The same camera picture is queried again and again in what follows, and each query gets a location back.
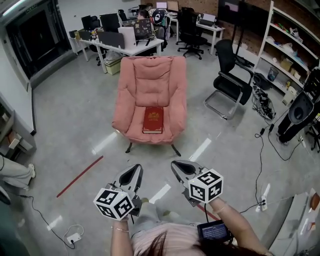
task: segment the light-colored pants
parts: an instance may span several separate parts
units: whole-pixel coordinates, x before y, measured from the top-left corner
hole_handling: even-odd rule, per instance
[[[190,220],[184,219],[178,213],[173,211],[166,216],[159,216],[156,205],[150,202],[145,202],[142,204],[138,219],[134,222],[132,231],[130,232],[131,237],[137,233],[141,234],[142,232],[146,232],[166,223],[190,225],[194,227],[199,224],[198,222],[191,222]]]
[[[0,169],[2,166],[0,179],[21,189],[27,189],[29,187],[32,169],[0,156]]]

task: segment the white power adapter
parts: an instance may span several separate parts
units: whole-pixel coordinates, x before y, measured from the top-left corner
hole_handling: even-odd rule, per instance
[[[70,245],[74,244],[80,239],[81,239],[81,236],[79,235],[79,233],[74,233],[66,238],[66,240],[69,242]]]

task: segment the white shelf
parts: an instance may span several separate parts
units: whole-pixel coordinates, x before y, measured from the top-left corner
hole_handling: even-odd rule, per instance
[[[299,85],[301,88],[303,88],[303,84],[296,79],[292,74],[290,74],[288,71],[283,69],[278,63],[275,63],[273,61],[273,58],[267,54],[266,52],[263,52],[261,54],[261,58],[264,59],[266,62],[269,62],[271,65],[275,66],[278,70],[280,70],[282,73],[284,73],[287,77],[289,77],[291,80],[293,80],[297,85]]]
[[[280,83],[279,81],[277,81],[277,78],[273,81],[273,82],[271,82],[269,79],[268,79],[268,72],[265,72],[265,71],[263,71],[263,70],[261,70],[261,69],[259,69],[259,68],[257,68],[256,70],[255,70],[255,72],[256,73],[261,73],[270,83],[272,83],[275,87],[277,87],[279,90],[281,90],[283,93],[286,93],[287,92],[287,90],[286,90],[286,87],[282,84],[282,83]]]
[[[273,10],[286,17],[288,20],[292,21],[294,24],[296,24],[297,26],[299,26],[301,29],[303,29],[305,32],[307,32],[311,37],[313,37],[317,42],[318,44],[320,44],[320,39],[314,34],[312,33],[308,28],[306,28],[304,25],[302,25],[299,21],[297,21],[295,18],[291,17],[290,15],[286,14],[284,11],[278,9],[278,8],[275,8],[273,7]]]
[[[277,48],[278,50],[280,50],[281,52],[283,52],[285,55],[287,55],[288,57],[290,57],[293,61],[295,61],[296,63],[298,63],[305,71],[309,71],[308,67],[303,64],[302,62],[300,62],[295,56],[293,56],[292,54],[290,54],[289,52],[287,52],[283,47],[276,45],[272,40],[265,40],[268,44],[272,45],[273,47]]]
[[[298,39],[294,38],[292,35],[281,29],[280,27],[276,26],[273,23],[270,23],[270,26],[281,31],[284,33],[287,37],[291,38],[293,41],[295,41],[297,44],[299,44],[301,47],[303,47],[308,53],[310,53],[314,58],[318,58],[317,55],[315,55],[308,47],[306,47],[302,42],[300,42]]]

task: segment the polished concrete floor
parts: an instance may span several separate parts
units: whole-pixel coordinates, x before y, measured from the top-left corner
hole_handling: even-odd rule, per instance
[[[172,38],[163,55],[182,55],[177,48]],[[89,62],[80,54],[34,90],[37,151],[27,161],[34,163],[37,176],[26,194],[34,196],[34,207],[42,212],[60,237],[71,225],[84,227],[82,240],[75,244],[75,250],[69,249],[69,255],[109,255],[112,221],[98,212],[93,199],[118,172],[136,163],[144,169],[138,191],[141,198],[152,198],[168,184],[170,190],[156,201],[160,211],[175,211],[191,221],[205,222],[205,214],[191,207],[181,195],[183,187],[170,168],[171,161],[188,160],[204,142],[207,147],[195,161],[224,176],[222,198],[238,211],[256,203],[255,181],[261,168],[262,139],[255,138],[255,134],[267,124],[252,109],[250,100],[228,121],[205,107],[204,100],[215,90],[213,81],[220,68],[218,59],[209,54],[207,47],[202,48],[205,49],[202,60],[192,55],[186,58],[187,125],[175,141],[182,157],[175,155],[167,145],[134,144],[131,152],[125,153],[128,140],[111,126],[119,74],[104,74],[97,66],[96,54],[91,51],[88,51]],[[240,68],[232,72],[249,79],[246,71]],[[286,110],[281,103],[282,95],[275,89],[268,93],[278,118]],[[227,101],[217,97],[212,104],[223,108],[224,102]],[[298,143],[293,139],[287,147],[278,144],[276,127],[270,139],[283,157],[288,157]],[[312,187],[320,191],[320,155],[311,151],[309,140],[306,137],[306,148],[299,145],[289,161],[282,161],[269,143],[267,132],[263,136],[263,166],[257,195],[260,196],[262,186],[265,189],[271,183],[267,198],[271,204],[265,212],[256,213],[253,207],[243,214],[263,243],[266,243],[268,228],[277,218],[279,207],[285,202],[279,202],[280,199]],[[57,198],[63,188],[100,156],[103,158],[98,163]],[[22,204],[25,225],[40,253],[65,254],[63,243],[32,210],[31,202],[25,199]]]

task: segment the trash bin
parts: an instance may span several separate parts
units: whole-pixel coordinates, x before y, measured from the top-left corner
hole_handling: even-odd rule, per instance
[[[279,74],[279,71],[272,66],[272,67],[270,68],[270,70],[269,70],[268,79],[269,79],[271,82],[273,82],[273,81],[276,79],[276,77],[277,77],[278,74]]]

